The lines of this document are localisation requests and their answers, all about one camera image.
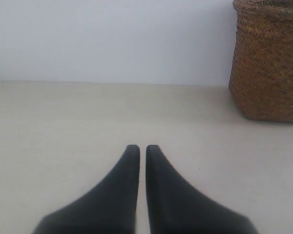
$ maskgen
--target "wall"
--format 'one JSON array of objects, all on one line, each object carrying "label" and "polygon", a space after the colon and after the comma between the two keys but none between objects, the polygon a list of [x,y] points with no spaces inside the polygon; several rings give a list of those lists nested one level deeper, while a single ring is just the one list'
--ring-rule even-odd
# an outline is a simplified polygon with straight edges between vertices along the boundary
[{"label": "wall", "polygon": [[0,80],[227,85],[232,0],[0,0]]}]

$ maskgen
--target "beige floor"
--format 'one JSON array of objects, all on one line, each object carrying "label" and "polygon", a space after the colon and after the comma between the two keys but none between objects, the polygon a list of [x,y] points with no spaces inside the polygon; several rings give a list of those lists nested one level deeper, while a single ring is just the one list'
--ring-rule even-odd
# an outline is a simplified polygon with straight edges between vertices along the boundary
[{"label": "beige floor", "polygon": [[293,125],[243,119],[222,87],[37,82],[0,82],[0,234],[31,233],[132,143],[142,152],[138,234],[149,233],[148,144],[260,233],[293,234]]}]

